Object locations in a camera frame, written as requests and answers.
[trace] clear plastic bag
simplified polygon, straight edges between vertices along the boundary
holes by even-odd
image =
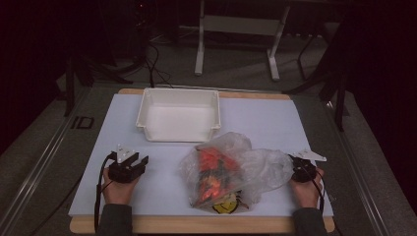
[[[281,187],[293,174],[280,150],[252,149],[242,134],[227,133],[195,146],[180,163],[193,207],[231,213],[249,209],[261,194]]]

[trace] hand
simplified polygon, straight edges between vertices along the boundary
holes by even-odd
[[[320,190],[322,190],[323,186],[320,183],[320,180],[325,172],[319,167],[316,167],[316,170],[319,174],[316,175],[314,181],[319,186]],[[300,183],[291,179],[290,184],[300,207],[317,208],[317,201],[319,200],[320,195],[316,186],[311,181]]]
[[[128,205],[132,198],[133,190],[139,182],[139,178],[136,178],[129,184],[112,182],[108,177],[108,168],[104,169],[103,177],[104,184],[101,185],[101,189],[104,189],[103,195],[105,202],[107,204]]]

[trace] gray sleeve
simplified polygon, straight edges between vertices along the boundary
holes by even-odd
[[[322,212],[316,208],[300,208],[293,213],[297,236],[328,235]]]
[[[132,207],[127,205],[105,205],[96,235],[131,236]]]

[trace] white plastic bin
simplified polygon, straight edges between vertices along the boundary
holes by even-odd
[[[151,142],[206,142],[220,129],[218,91],[145,88],[137,127]]]

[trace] white table leg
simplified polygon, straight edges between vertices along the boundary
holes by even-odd
[[[194,73],[196,76],[203,74],[203,63],[205,60],[205,1],[200,1],[200,27],[199,27],[199,48],[197,50],[196,68]]]
[[[279,81],[279,74],[278,74],[278,68],[276,66],[276,60],[275,60],[275,53],[276,48],[278,47],[279,41],[282,37],[282,32],[285,27],[285,22],[288,17],[290,6],[285,7],[284,12],[282,13],[281,20],[279,21],[278,27],[276,29],[276,34],[274,36],[274,42],[271,49],[268,49],[267,56],[269,61],[269,69],[270,69],[270,75],[273,81]]]

